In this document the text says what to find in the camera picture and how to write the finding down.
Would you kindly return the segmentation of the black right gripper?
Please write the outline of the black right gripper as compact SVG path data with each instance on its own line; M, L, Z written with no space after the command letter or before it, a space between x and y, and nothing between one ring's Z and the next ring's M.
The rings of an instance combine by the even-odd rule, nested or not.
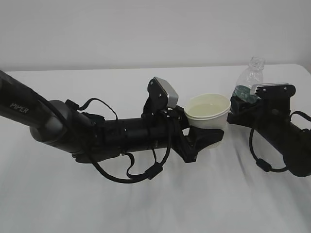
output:
M294 130L290 122L290 98L267 99L249 103L237 96L230 98L227 122L252 128L281 155L294 149Z

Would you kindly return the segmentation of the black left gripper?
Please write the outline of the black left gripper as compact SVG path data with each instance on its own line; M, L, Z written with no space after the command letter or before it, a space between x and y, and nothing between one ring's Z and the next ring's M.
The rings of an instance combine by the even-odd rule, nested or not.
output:
M169 147L185 163L196 161L198 153L223 139L221 129L201 129L190 126L184 108L176 106L169 110L160 110L155 114L141 115L138 150L151 150ZM189 129L184 135L183 129Z

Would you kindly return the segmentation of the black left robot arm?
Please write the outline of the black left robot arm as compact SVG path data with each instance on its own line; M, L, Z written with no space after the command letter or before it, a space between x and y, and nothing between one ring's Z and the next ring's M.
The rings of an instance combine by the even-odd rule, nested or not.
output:
M148 99L138 118L106 120L67 100L46 101L5 72L0 74L0 114L26 125L34 140L90 164L136 151L166 148L187 163L202 149L220 142L224 131L189 124L178 95L164 79L148 83Z

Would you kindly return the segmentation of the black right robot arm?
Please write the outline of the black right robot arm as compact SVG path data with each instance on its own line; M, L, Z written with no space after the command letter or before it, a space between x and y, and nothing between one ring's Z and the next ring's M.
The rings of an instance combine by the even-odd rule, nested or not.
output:
M290 111L290 99L259 99L248 103L236 96L230 98L231 112L227 122L251 129L248 138L250 153L256 165L265 172L291 172L297 177L311 174L311 131L300 129L292 123L292 116L299 115L309 121L311 118L301 111ZM281 155L285 166L273 168L268 162L256 156L253 147L254 133L258 132Z

